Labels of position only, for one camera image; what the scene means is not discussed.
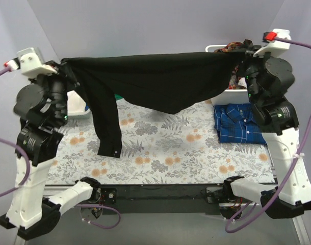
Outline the black long sleeve shirt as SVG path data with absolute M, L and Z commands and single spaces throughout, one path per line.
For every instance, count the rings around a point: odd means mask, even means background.
M 119 158 L 122 134 L 115 95 L 167 114 L 221 94 L 244 53 L 180 53 L 103 58 L 64 58 L 79 86 L 100 141 L 98 155 Z

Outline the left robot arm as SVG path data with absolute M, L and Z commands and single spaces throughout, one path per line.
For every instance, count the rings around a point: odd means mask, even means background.
M 77 204 L 96 204 L 101 192 L 97 181 L 85 177 L 63 192 L 44 197 L 47 175 L 63 138 L 58 129 L 67 124 L 69 77 L 53 61 L 25 64 L 12 59 L 5 67 L 19 69 L 30 83 L 18 92 L 13 108 L 21 124 L 14 145 L 17 172 L 11 206 L 0 216 L 0 225 L 17 228 L 19 237 L 31 240 L 52 231 Z

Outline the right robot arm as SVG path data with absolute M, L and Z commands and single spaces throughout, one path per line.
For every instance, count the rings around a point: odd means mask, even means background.
M 299 141 L 299 121 L 285 93 L 294 83 L 292 67 L 270 52 L 246 52 L 240 70 L 246 79 L 248 98 L 255 121 L 267 144 L 278 185 L 254 183 L 243 176 L 229 177 L 223 183 L 223 196 L 229 203 L 243 198 L 260 204 L 273 219 L 293 218 L 311 210 L 311 183 L 308 179 Z

